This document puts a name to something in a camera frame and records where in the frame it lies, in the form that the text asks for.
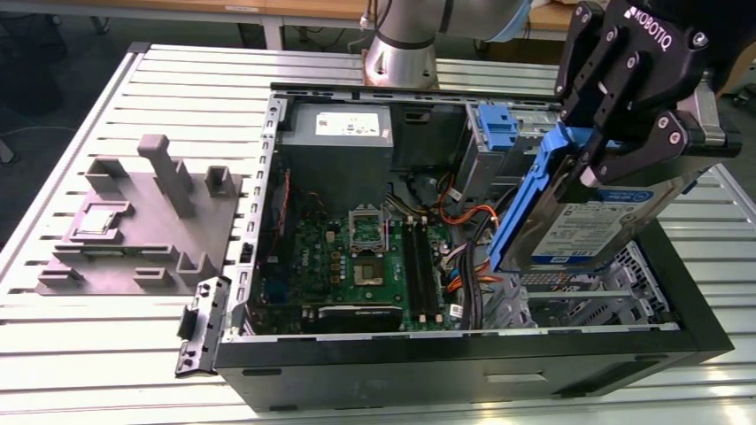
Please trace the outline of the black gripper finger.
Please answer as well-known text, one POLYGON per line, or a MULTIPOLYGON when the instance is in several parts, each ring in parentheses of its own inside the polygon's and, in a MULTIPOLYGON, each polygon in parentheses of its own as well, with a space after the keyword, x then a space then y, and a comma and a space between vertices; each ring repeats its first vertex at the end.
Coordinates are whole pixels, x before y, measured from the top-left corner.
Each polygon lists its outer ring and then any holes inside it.
POLYGON ((592 135, 579 178, 584 185, 688 185, 740 151, 742 132, 718 112, 667 110, 640 138, 592 135))
POLYGON ((627 42, 627 30, 598 2, 579 2, 556 76, 555 94, 566 125, 594 125, 608 96, 604 78, 627 42))

